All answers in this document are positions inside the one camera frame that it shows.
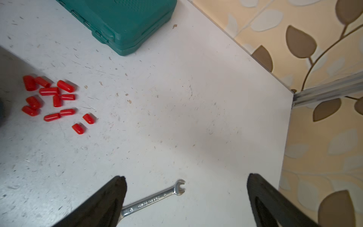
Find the red protection sleeve eleventh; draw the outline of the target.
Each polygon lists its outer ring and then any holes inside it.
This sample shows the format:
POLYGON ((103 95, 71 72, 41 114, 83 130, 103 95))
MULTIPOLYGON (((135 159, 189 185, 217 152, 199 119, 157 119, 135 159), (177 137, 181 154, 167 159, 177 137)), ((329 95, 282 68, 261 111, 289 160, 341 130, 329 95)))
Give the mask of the red protection sleeve eleventh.
POLYGON ((31 75, 23 76, 23 82, 24 82, 26 91, 35 91, 35 90, 37 90, 37 83, 36 83, 35 78, 33 76, 31 76, 31 75))

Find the red protection sleeve twelfth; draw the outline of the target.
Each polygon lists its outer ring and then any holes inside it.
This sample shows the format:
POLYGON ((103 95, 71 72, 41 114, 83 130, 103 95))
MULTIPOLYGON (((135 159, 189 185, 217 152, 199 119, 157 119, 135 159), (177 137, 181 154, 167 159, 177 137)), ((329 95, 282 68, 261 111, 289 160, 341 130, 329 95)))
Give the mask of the red protection sleeve twelfth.
POLYGON ((58 96, 61 94, 58 87, 41 88, 39 90, 41 96, 58 96))

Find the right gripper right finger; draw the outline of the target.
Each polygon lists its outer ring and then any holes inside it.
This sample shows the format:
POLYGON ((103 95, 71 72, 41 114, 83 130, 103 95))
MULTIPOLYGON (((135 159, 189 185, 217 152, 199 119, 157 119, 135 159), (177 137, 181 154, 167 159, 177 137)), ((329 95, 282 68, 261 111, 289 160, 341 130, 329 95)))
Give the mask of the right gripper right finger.
POLYGON ((258 227, 318 226, 259 174, 249 174, 247 191, 258 227))

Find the red protection sleeve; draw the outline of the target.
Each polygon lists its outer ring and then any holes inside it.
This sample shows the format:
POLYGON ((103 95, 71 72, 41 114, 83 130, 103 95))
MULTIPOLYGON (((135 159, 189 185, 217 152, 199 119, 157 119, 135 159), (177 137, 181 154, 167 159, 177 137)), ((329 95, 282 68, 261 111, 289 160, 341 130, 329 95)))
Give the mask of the red protection sleeve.
POLYGON ((24 106, 24 107, 22 107, 22 112, 26 113, 29 116, 37 116, 37 115, 39 115, 39 110, 38 109, 33 109, 30 106, 24 106))
POLYGON ((80 124, 74 124, 72 126, 72 129, 78 134, 78 135, 82 135, 84 134, 85 130, 84 128, 80 125, 80 124))
POLYGON ((55 120, 58 120, 61 118, 61 115, 60 113, 52 113, 52 114, 49 114, 49 115, 46 115, 44 116, 44 121, 46 122, 51 122, 51 121, 55 121, 55 120))
POLYGON ((51 86, 51 83, 43 77, 36 77, 35 82, 43 88, 49 88, 51 86))
POLYGON ((95 123, 95 119, 93 118, 92 115, 90 115, 89 113, 83 115, 83 119, 88 123, 88 124, 94 124, 95 123))
POLYGON ((75 91, 75 87, 72 86, 71 84, 63 81, 63 80, 59 80, 57 82, 57 87, 68 92, 68 93, 73 93, 75 91))
POLYGON ((42 107, 41 102, 35 96, 30 96, 30 97, 26 98, 26 102, 29 104, 29 106, 32 109, 35 109, 35 110, 38 110, 42 107))
POLYGON ((63 94, 60 96, 60 98, 65 101, 74 101, 74 100, 76 100, 76 95, 75 94, 63 94))
POLYGON ((53 96, 53 106, 55 108, 62 107, 62 99, 60 95, 54 95, 53 96))
POLYGON ((64 109, 60 111, 60 115, 61 116, 69 116, 69 115, 74 115, 76 113, 75 109, 64 109))

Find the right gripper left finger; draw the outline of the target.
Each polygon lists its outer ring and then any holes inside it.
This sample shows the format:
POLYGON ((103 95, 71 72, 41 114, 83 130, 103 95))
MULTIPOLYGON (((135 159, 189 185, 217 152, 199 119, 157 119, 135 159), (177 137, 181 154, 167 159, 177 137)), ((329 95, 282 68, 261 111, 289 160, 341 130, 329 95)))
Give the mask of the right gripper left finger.
POLYGON ((126 193, 126 178, 115 176, 54 226, 116 227, 126 193))

